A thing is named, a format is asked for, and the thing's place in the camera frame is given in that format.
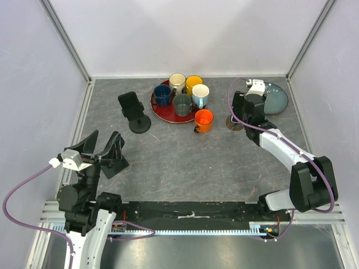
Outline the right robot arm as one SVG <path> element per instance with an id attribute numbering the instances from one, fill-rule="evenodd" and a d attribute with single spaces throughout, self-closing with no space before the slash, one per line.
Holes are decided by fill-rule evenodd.
<path id="1" fill-rule="evenodd" d="M 266 97 L 235 92 L 229 108 L 244 126 L 246 136 L 270 152 L 290 172 L 289 188 L 260 196 L 258 217 L 271 220 L 279 210 L 330 213 L 338 199 L 333 165 L 326 156 L 316 157 L 299 148 L 265 118 Z"/>

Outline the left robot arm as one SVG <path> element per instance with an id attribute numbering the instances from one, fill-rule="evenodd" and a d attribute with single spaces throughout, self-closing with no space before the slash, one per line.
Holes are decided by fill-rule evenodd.
<path id="1" fill-rule="evenodd" d="M 120 195 L 97 194 L 97 189 L 101 174 L 111 179 L 129 166 L 122 155 L 125 142 L 114 131 L 103 151 L 95 153 L 98 134 L 94 131 L 59 156 L 63 168 L 78 176 L 77 183 L 63 185 L 57 193 L 59 210 L 65 214 L 66 235 L 72 242 L 72 260 L 67 261 L 72 268 L 100 268 L 110 226 L 123 214 Z"/>

